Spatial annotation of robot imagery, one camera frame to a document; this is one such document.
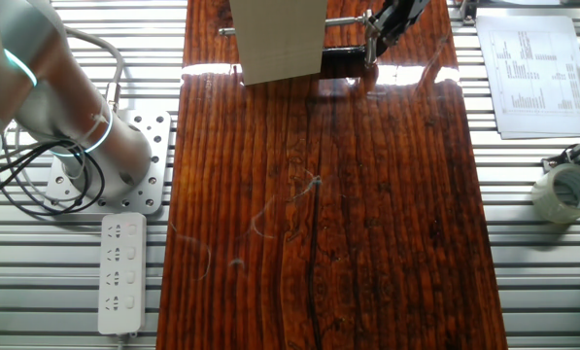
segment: glossy wood surface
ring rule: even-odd
[[[445,0],[374,71],[253,87],[228,26],[188,3],[157,349],[506,349]]]

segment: tape roll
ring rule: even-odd
[[[531,191],[542,218],[568,224],[580,218],[580,165],[562,164],[545,174]]]

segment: metal mounting plate with holes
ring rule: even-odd
[[[102,199],[86,209],[85,212],[91,214],[135,212],[151,215],[162,204],[166,157],[171,132],[171,116],[166,112],[159,113],[138,110],[123,110],[119,111],[118,114],[124,122],[132,124],[141,130],[149,141],[152,148],[150,170],[145,180],[130,193],[118,200],[106,201]],[[48,181],[48,196],[57,198],[63,196],[71,197],[79,193],[63,172],[61,161],[55,157]],[[84,203],[88,203],[89,201],[89,198],[85,198]],[[44,204],[55,209],[61,208],[60,204],[50,203],[48,200]]]

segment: electrical outlet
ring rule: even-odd
[[[140,214],[107,215],[102,220],[98,330],[138,332],[145,320],[147,219]]]

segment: glowing blue ring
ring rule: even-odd
[[[111,133],[111,130],[113,129],[113,112],[110,113],[111,114],[111,118],[108,121],[108,128],[106,128],[106,132],[104,132],[104,135],[102,136],[102,138],[100,138],[95,145],[87,148],[85,150],[85,153],[91,153],[93,152],[95,149],[97,149],[98,147],[100,147],[102,145],[102,143],[108,138],[108,134]],[[74,155],[72,154],[68,154],[68,155],[62,155],[60,153],[57,152],[52,152],[55,156],[59,156],[59,157],[73,157]]]
[[[8,50],[5,49],[5,55],[14,65],[19,67],[26,75],[28,79],[33,83],[33,87],[37,86],[37,77],[33,74],[33,72],[24,64],[24,62],[20,61],[14,54],[10,53]]]

